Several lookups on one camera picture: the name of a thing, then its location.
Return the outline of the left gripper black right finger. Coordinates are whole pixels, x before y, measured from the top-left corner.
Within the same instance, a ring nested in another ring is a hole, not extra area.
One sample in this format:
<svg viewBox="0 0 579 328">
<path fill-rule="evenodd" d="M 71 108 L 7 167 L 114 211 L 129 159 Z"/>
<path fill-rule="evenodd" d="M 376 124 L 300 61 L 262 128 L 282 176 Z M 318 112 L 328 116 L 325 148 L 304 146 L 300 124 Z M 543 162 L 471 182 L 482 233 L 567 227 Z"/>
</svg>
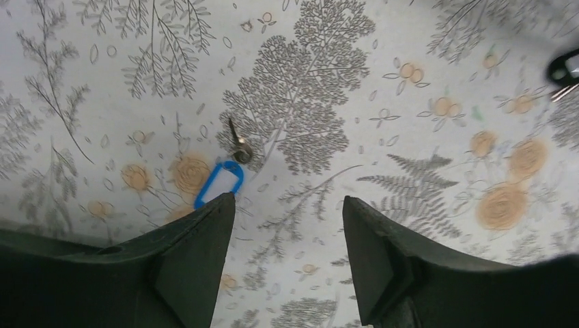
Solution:
<svg viewBox="0 0 579 328">
<path fill-rule="evenodd" d="M 577 327 L 578 255 L 511 266 L 446 247 L 357 197 L 343 228 L 362 325 Z"/>
</svg>

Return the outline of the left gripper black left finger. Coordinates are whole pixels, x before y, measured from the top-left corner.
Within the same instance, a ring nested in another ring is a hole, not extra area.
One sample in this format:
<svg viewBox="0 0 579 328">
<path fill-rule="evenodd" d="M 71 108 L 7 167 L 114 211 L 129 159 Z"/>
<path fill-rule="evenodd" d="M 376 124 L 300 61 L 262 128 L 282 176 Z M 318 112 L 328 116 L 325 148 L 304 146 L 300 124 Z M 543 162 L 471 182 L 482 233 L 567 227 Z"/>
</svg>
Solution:
<svg viewBox="0 0 579 328">
<path fill-rule="evenodd" d="M 1 231 L 2 327 L 209 327 L 235 217 L 224 193 L 98 248 Z"/>
</svg>

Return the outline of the blue key tag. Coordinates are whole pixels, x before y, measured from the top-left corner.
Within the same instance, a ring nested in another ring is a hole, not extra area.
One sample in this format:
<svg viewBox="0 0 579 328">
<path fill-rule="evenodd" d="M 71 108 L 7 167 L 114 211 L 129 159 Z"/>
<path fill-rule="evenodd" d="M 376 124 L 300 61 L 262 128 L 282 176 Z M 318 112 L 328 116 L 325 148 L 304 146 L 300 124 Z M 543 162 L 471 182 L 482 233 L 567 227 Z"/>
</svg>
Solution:
<svg viewBox="0 0 579 328">
<path fill-rule="evenodd" d="M 204 206 L 222 193 L 236 195 L 244 183 L 244 170 L 235 161 L 217 163 L 195 198 L 195 210 Z"/>
</svg>

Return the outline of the black key tag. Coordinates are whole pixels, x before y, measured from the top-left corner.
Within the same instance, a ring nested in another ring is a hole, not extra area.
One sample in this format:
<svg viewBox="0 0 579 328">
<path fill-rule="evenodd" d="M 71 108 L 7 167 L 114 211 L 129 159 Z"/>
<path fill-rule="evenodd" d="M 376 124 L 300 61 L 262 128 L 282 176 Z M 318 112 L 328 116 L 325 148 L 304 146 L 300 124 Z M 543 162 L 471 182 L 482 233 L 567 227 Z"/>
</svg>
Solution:
<svg viewBox="0 0 579 328">
<path fill-rule="evenodd" d="M 554 58 L 546 69 L 547 79 L 559 87 L 578 84 L 578 49 Z"/>
</svg>

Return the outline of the floral table mat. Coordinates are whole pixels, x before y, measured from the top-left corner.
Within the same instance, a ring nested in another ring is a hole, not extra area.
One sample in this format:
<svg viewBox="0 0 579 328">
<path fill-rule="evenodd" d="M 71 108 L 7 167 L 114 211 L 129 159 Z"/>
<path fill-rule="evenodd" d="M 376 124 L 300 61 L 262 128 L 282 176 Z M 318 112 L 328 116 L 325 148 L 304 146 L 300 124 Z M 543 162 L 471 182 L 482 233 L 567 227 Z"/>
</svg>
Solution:
<svg viewBox="0 0 579 328">
<path fill-rule="evenodd" d="M 577 1 L 2 1 L 1 227 L 108 246 L 244 166 L 213 327 L 359 327 L 341 207 L 578 253 Z"/>
</svg>

